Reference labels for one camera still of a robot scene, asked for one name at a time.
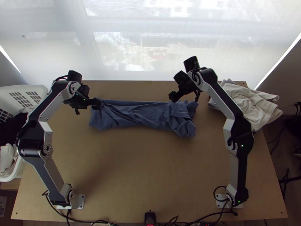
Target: wooden table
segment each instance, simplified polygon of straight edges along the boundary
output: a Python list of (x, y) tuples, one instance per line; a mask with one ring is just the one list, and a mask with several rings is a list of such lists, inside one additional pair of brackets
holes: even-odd
[[(169, 101), (177, 90), (173, 81), (86, 81), (90, 97), (133, 101)], [(190, 94), (182, 99), (193, 100)], [(213, 190), (229, 182), (229, 152), (223, 141), (224, 115), (207, 106), (202, 93), (195, 118), (196, 137), (179, 138), (172, 131), (118, 128), (97, 131), (88, 126), (90, 110), (76, 115), (61, 106), (49, 124), (53, 133), (53, 159), (66, 183), (85, 194), (80, 220), (143, 222), (150, 209), (158, 222), (179, 214), (178, 221), (193, 221), (219, 212)], [(263, 132), (255, 134), (248, 158), (246, 187), (249, 199), (238, 216), (222, 220), (287, 217), (278, 180)], [(65, 221), (45, 197), (41, 179), (27, 165), (12, 213), (13, 219)], [(214, 221), (217, 216), (208, 220)]]

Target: white laundry basket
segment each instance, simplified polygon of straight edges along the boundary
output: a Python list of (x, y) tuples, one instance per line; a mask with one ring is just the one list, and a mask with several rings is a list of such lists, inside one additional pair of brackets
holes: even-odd
[[(37, 106), (47, 96), (47, 88), (43, 85), (19, 85), (0, 87), (0, 123), (18, 114), (26, 107)], [(0, 175), (0, 182), (8, 182), (21, 178), (25, 162), (18, 156), (8, 172)]]

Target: light strip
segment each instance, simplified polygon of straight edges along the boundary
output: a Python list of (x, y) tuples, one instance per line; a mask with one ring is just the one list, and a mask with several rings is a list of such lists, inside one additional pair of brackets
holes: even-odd
[(290, 47), (286, 50), (286, 52), (282, 55), (282, 57), (277, 61), (277, 63), (271, 68), (271, 70), (261, 79), (261, 81), (258, 83), (258, 85), (255, 87), (254, 90), (256, 90), (261, 83), (272, 73), (272, 71), (280, 64), (280, 62), (286, 57), (286, 55), (292, 50), (292, 48), (298, 43), (298, 41), (301, 39), (301, 33), (298, 35), (298, 37), (293, 41), (293, 43), (290, 45)]
[(9, 57), (9, 55), (5, 52), (5, 50), (0, 45), (0, 52), (8, 59), (8, 61), (20, 72), (20, 70), (17, 68), (15, 63), (12, 61), (12, 59)]

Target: white curtain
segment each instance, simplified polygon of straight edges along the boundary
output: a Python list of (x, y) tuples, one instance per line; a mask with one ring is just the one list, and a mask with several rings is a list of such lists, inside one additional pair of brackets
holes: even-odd
[(300, 0), (0, 0), (0, 45), (29, 84), (173, 80), (196, 55), (254, 88), (301, 32)]

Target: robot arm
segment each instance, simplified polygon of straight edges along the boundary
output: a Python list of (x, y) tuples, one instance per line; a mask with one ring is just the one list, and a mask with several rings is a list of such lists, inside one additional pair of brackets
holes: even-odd
[(18, 153), (37, 171), (49, 190), (48, 197), (53, 205), (57, 208), (82, 209), (84, 195), (74, 194), (52, 159), (52, 130), (47, 122), (63, 103), (73, 107), (78, 115), (78, 109), (87, 109), (89, 105), (99, 108), (100, 102), (89, 99), (89, 87), (81, 84), (81, 74), (69, 71), (66, 77), (53, 82), (51, 92), (28, 116), (17, 135)]
[[(230, 183), (226, 187), (225, 194), (219, 195), (219, 199), (228, 198), (230, 200), (228, 208), (237, 206), (249, 197), (246, 188), (246, 168), (248, 154), (254, 144), (251, 125), (237, 104), (219, 85), (217, 75), (212, 69), (200, 68), (196, 56), (185, 60), (184, 65), (186, 73), (180, 71), (174, 77), (179, 85), (179, 91), (171, 92), (169, 99), (176, 102), (185, 94), (195, 92), (199, 95), (205, 91), (226, 116), (223, 134), (230, 153)], [(217, 201), (217, 206), (222, 207), (223, 204)]]

